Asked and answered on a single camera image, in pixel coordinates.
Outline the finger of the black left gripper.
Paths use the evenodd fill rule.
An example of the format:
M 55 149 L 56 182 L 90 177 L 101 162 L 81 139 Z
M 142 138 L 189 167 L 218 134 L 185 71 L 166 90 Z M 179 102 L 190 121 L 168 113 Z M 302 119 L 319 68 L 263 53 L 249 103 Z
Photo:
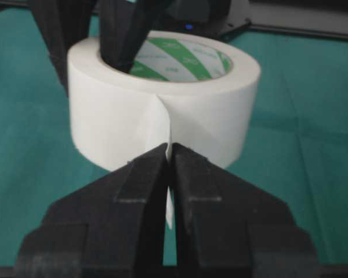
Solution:
M 96 1 L 79 0 L 27 2 L 66 94 L 68 94 L 67 54 L 74 44 L 88 36 L 96 3 Z
M 147 38 L 158 1 L 100 1 L 100 55 L 109 66 L 128 72 Z

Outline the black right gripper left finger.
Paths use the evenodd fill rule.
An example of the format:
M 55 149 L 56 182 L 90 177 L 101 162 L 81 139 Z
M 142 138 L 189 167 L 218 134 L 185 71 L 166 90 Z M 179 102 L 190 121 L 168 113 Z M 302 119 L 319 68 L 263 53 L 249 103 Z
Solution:
M 52 203 L 15 277 L 151 277 L 164 254 L 166 144 Z

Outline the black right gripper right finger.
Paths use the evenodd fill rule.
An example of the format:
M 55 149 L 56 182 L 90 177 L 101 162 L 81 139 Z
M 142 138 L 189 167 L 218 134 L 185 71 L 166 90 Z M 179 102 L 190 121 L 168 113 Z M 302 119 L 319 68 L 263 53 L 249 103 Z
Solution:
M 285 202 L 177 143 L 172 162 L 180 277 L 319 277 Z

